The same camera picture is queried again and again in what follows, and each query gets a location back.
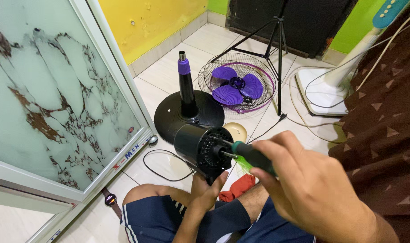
dark wooden door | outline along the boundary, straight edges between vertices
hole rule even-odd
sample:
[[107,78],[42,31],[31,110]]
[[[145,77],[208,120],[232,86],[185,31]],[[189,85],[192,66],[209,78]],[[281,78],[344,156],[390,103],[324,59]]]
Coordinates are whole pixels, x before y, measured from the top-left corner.
[[[322,56],[356,2],[288,0],[283,16],[289,51],[310,58]],[[246,35],[278,15],[281,5],[282,0],[231,0],[227,25]],[[272,26],[262,30],[257,39],[265,41],[271,36],[272,30]]]

yellow wall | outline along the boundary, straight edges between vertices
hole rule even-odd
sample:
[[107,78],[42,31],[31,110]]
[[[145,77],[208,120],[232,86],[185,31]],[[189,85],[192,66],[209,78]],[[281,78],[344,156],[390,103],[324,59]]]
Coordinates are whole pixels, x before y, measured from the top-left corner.
[[99,0],[99,3],[128,65],[205,12],[208,0]]

green screwdriver handle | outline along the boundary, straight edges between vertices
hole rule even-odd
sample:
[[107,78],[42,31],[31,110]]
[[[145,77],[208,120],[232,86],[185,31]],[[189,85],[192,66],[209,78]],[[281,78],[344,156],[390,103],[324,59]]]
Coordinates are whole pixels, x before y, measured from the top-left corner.
[[236,141],[232,144],[232,152],[244,157],[253,167],[259,167],[268,173],[277,176],[274,171],[273,164],[261,152],[254,149],[252,145],[245,144],[241,141]]

wall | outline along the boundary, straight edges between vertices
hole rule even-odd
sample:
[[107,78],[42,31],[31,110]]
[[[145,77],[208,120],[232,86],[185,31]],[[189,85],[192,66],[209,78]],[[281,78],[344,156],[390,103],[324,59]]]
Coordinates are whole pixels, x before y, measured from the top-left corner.
[[359,0],[338,31],[330,48],[349,53],[373,28],[372,19],[385,0]]
[[99,0],[99,3],[129,65],[205,12],[208,1]]
[[208,0],[208,9],[226,15],[228,11],[228,0]]

red cloth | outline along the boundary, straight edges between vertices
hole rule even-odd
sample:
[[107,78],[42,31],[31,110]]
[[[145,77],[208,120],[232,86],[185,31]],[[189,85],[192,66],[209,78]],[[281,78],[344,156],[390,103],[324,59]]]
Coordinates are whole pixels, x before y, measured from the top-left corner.
[[220,192],[219,199],[220,201],[230,202],[243,195],[254,185],[256,185],[255,177],[250,174],[245,174],[230,186],[229,191]]

